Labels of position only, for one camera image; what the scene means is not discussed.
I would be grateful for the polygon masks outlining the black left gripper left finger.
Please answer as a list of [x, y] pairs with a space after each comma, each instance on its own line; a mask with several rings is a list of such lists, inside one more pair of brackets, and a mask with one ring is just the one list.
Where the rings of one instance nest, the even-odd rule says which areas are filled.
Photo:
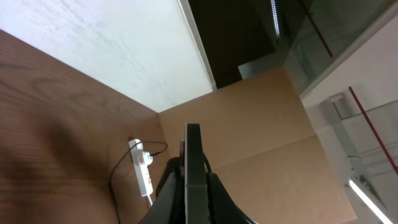
[[184, 191], [180, 159], [171, 158], [156, 188], [156, 200], [139, 224], [185, 224]]

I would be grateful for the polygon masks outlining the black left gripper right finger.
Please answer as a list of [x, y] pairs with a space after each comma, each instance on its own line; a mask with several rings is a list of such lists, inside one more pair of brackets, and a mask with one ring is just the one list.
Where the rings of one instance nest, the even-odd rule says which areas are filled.
[[211, 224], [255, 224], [232, 200], [218, 176], [206, 174]]

